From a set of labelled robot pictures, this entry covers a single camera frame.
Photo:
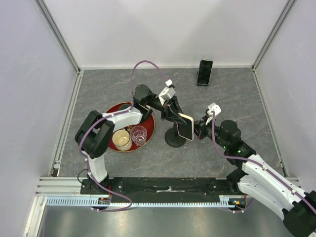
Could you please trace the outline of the blue-edged black phone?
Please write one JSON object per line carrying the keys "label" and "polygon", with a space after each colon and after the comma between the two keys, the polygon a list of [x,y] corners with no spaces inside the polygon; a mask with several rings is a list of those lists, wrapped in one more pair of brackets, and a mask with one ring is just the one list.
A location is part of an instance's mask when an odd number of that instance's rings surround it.
{"label": "blue-edged black phone", "polygon": [[212,60],[201,60],[199,63],[199,73],[200,74],[211,74],[213,67],[213,61]]}

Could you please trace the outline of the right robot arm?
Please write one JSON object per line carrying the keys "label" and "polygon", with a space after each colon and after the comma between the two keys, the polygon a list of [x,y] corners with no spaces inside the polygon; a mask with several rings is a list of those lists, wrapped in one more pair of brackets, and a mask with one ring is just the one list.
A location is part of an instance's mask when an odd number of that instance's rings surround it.
{"label": "right robot arm", "polygon": [[241,139],[237,123],[225,120],[219,126],[204,116],[194,123],[198,139],[208,137],[220,155],[236,166],[227,176],[231,194],[247,194],[273,211],[295,237],[309,237],[316,230],[316,193],[307,192],[271,168]]}

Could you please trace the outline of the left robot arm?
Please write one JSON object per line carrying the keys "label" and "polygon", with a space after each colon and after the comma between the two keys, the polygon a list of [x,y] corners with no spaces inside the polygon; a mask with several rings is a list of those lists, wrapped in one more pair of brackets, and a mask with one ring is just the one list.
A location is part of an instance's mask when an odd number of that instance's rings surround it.
{"label": "left robot arm", "polygon": [[144,122],[151,115],[152,109],[160,111],[162,120],[187,125],[180,116],[183,112],[173,86],[166,87],[157,95],[141,84],[136,87],[132,104],[127,108],[113,113],[92,111],[88,114],[75,135],[75,141],[85,157],[88,175],[93,180],[91,188],[97,194],[104,194],[108,190],[108,172],[103,154],[108,148],[112,134],[122,128]]}

